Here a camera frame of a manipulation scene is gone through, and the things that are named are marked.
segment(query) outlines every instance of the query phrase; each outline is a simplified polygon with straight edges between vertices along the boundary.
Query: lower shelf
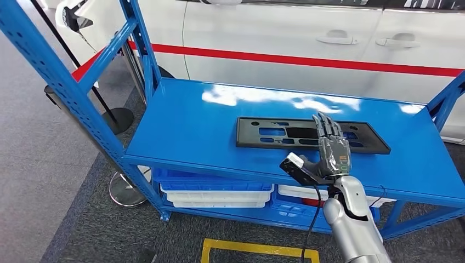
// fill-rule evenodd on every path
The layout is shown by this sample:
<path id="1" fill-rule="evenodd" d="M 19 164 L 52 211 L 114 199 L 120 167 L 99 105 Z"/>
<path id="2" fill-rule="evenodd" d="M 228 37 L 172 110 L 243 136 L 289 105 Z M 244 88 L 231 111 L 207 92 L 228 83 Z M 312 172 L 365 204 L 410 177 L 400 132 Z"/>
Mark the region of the lower shelf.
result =
<path id="1" fill-rule="evenodd" d="M 271 202 L 267 202 L 263 208 L 176 208 L 173 203 L 166 200 L 166 195 L 163 196 L 163 208 L 168 211 L 209 216 L 212 218 L 221 218 L 228 220 L 236 220 L 242 222 L 251 222 L 255 224 L 280 226 L 293 228 L 298 230 L 308 230 L 316 207 L 311 207 L 314 210 L 312 215 L 297 215 L 279 211 L 271 207 Z M 331 233 L 330 226 L 326 223 L 323 217 L 323 211 L 320 209 L 313 232 Z"/>

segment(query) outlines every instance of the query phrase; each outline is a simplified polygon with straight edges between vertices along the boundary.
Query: black pole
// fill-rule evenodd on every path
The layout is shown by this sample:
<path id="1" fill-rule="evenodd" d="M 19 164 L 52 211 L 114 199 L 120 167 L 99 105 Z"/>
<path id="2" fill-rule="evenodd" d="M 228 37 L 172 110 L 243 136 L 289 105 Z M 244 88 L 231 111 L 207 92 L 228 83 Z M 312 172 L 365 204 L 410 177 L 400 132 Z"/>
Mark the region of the black pole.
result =
<path id="1" fill-rule="evenodd" d="M 76 67 L 80 67 L 81 64 L 79 63 L 79 61 L 77 61 L 76 57 L 74 56 L 74 54 L 71 52 L 70 48 L 68 47 L 68 45 L 65 43 L 65 41 L 63 40 L 63 38 L 61 37 L 60 33 L 58 32 L 58 30 L 56 30 L 55 26 L 53 25 L 53 23 L 50 21 L 50 19 L 48 18 L 48 16 L 46 15 L 46 13 L 44 12 L 44 10 L 42 10 L 42 7 L 39 5 L 39 3 L 37 3 L 36 0 L 31 0 L 32 4 L 34 5 L 34 7 L 36 8 L 36 10 L 39 12 L 39 14 L 41 15 L 42 19 L 45 21 L 45 23 L 47 24 L 47 26 L 50 28 L 50 30 L 53 32 L 53 35 L 55 35 L 55 37 L 57 38 L 58 42 L 60 42 L 61 46 L 65 49 L 66 53 L 68 54 L 68 56 L 70 57 L 70 59 L 73 61 L 73 63 L 76 65 Z M 105 111 L 108 113 L 108 115 L 110 116 L 110 118 L 112 119 L 112 121 L 115 122 L 116 125 L 118 125 L 118 121 L 116 120 L 115 116 L 113 115 L 113 113 L 111 112 L 110 108 L 108 108 L 108 105 L 105 103 L 105 101 L 103 100 L 103 98 L 100 96 L 100 93 L 97 91 L 97 88 L 95 86 L 92 86 L 92 91 L 94 92 L 95 96 L 97 97 L 97 99 L 100 101 L 100 103 L 102 104 L 103 108 L 105 109 Z"/>

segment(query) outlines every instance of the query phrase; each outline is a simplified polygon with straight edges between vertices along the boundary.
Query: red stripe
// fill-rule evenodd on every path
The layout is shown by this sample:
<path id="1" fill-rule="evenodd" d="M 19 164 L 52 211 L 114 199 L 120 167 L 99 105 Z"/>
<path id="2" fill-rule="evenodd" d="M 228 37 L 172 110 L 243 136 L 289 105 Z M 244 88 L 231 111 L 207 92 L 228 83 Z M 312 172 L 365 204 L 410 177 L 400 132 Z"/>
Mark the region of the red stripe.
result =
<path id="1" fill-rule="evenodd" d="M 89 70 L 90 66 L 94 64 L 94 61 L 99 57 L 100 53 L 103 51 L 103 49 L 99 52 L 97 52 L 93 57 L 91 57 L 86 63 L 78 67 L 73 73 L 72 76 L 76 81 L 80 81 L 81 78 L 86 74 L 86 72 Z"/>
<path id="2" fill-rule="evenodd" d="M 135 49 L 134 42 L 130 42 L 130 47 Z M 170 54 L 181 54 L 181 55 L 192 55 L 192 56 L 206 56 L 210 58 L 222 58 L 222 59 L 239 59 L 248 61 L 260 61 L 260 62 L 273 62 L 282 64 L 292 65 L 304 65 L 304 66 L 315 66 L 315 67 L 331 67 L 331 68 L 344 68 L 348 70 L 368 70 L 378 72 L 392 72 L 392 73 L 407 73 L 417 75 L 431 75 L 431 76 L 445 76 L 445 77 L 456 77 L 463 69 L 461 68 L 447 68 L 447 67 L 424 67 L 424 66 L 410 66 L 410 65 L 396 65 L 396 64 L 383 64 L 374 62 L 361 62 L 361 61 L 346 61 L 346 60 L 335 60 L 335 59 L 316 59 L 316 58 L 302 58 L 298 56 L 282 56 L 282 55 L 271 55 L 271 54 L 258 54 L 258 53 L 247 53 L 237 51 L 226 51 L 216 49 L 205 49 L 205 48 L 190 48 L 180 47 L 176 45 L 163 45 L 163 44 L 152 44 L 152 49 L 155 52 L 170 53 Z M 93 56 L 87 63 L 82 67 L 86 66 L 85 70 L 82 67 L 73 73 L 76 80 L 80 80 L 83 72 L 87 71 L 90 65 L 93 63 L 97 55 Z"/>

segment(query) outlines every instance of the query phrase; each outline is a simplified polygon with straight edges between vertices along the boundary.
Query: car door handle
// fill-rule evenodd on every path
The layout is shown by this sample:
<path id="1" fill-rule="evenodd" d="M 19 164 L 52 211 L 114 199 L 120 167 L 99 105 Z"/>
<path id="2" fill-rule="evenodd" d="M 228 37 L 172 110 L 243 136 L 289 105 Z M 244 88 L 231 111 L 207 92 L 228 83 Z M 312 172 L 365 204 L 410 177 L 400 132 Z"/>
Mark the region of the car door handle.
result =
<path id="1" fill-rule="evenodd" d="M 355 45 L 358 44 L 357 39 L 354 37 L 317 37 L 317 41 L 327 44 L 338 44 L 338 45 Z"/>
<path id="2" fill-rule="evenodd" d="M 412 33 L 397 33 L 392 38 L 384 37 L 375 41 L 377 45 L 392 48 L 416 48 L 420 42 L 415 41 L 415 35 Z"/>
<path id="3" fill-rule="evenodd" d="M 340 29 L 329 30 L 325 36 L 317 37 L 316 40 L 322 43 L 338 45 L 355 45 L 358 43 L 357 39 L 349 36 L 347 31 Z"/>
<path id="4" fill-rule="evenodd" d="M 418 41 L 395 40 L 391 38 L 380 38 L 376 40 L 376 44 L 383 47 L 399 47 L 399 48 L 416 48 L 420 46 Z"/>
<path id="5" fill-rule="evenodd" d="M 216 5 L 238 5 L 242 3 L 242 0 L 200 0 L 204 4 L 216 4 Z"/>

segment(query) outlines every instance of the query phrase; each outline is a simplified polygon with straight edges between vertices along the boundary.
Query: white car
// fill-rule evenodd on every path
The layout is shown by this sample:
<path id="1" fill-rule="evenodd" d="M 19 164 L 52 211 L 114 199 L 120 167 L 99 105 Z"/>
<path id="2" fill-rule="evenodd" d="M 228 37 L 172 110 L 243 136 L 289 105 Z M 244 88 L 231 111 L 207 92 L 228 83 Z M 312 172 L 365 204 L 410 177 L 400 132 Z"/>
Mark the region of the white car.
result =
<path id="1" fill-rule="evenodd" d="M 139 0 L 165 76 L 429 102 L 465 68 L 465 0 Z M 118 0 L 65 0 L 81 63 L 125 19 Z M 465 99 L 441 135 L 465 142 Z"/>

